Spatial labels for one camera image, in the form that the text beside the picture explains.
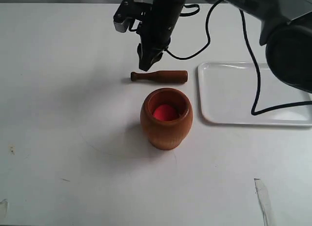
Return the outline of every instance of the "white tray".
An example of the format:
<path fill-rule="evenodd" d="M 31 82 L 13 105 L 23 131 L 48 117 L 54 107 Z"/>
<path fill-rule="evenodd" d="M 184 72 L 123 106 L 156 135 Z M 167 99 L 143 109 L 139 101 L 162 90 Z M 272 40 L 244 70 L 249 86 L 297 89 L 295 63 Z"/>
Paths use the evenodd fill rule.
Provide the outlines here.
<path fill-rule="evenodd" d="M 261 93 L 256 111 L 310 100 L 310 95 L 280 82 L 267 64 L 259 64 Z M 198 69 L 201 112 L 217 124 L 312 126 L 312 106 L 251 115 L 256 93 L 253 63 L 202 63 Z"/>

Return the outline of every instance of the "wooden pestle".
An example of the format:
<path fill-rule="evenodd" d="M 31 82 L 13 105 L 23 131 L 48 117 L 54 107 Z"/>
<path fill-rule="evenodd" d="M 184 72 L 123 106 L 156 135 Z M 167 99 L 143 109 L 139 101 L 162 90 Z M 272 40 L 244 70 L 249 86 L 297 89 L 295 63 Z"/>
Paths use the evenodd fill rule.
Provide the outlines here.
<path fill-rule="evenodd" d="M 131 80 L 149 80 L 160 83 L 185 83 L 187 82 L 187 71 L 167 70 L 156 71 L 148 74 L 138 74 L 131 72 Z"/>

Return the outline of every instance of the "wooden cup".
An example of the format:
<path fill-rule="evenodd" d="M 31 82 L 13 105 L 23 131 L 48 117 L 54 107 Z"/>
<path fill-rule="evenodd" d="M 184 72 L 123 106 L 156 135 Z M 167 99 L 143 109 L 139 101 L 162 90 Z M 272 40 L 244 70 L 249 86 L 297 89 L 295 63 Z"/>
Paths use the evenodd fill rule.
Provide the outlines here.
<path fill-rule="evenodd" d="M 168 104 L 174 107 L 179 118 L 160 121 L 153 117 L 157 107 Z M 192 106 L 187 96 L 172 88 L 161 88 L 150 93 L 143 102 L 140 114 L 141 126 L 150 143 L 160 150 L 176 148 L 189 133 L 192 121 Z"/>

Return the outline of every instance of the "white table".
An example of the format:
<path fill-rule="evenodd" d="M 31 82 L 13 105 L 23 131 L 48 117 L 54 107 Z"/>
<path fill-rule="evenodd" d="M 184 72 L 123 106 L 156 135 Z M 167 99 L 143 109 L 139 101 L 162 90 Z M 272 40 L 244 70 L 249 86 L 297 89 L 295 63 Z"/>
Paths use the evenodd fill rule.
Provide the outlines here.
<path fill-rule="evenodd" d="M 130 83 L 139 36 L 114 30 L 118 5 L 0 4 L 0 201 L 3 224 L 262 226 L 254 188 L 261 178 L 278 226 L 311 225 L 309 129 L 209 126 L 198 112 L 195 69 L 205 61 L 248 61 L 239 11 L 219 5 L 212 43 L 200 56 L 164 54 L 155 70 L 188 70 L 174 86 L 190 99 L 193 127 L 174 151 L 142 135 L 144 98 L 163 87 Z M 210 5 L 180 18 L 170 50 L 205 42 Z M 247 16 L 253 50 L 260 22 Z M 9 147 L 14 146 L 15 154 Z"/>

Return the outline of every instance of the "red ball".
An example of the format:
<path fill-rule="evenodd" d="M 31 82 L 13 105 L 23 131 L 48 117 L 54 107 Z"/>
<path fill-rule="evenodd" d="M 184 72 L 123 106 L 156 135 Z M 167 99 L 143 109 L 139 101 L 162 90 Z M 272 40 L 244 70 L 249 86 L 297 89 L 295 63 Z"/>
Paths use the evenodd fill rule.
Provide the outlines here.
<path fill-rule="evenodd" d="M 161 121 L 171 121 L 179 118 L 177 110 L 168 104 L 162 104 L 158 108 L 156 108 L 153 116 L 157 120 Z"/>

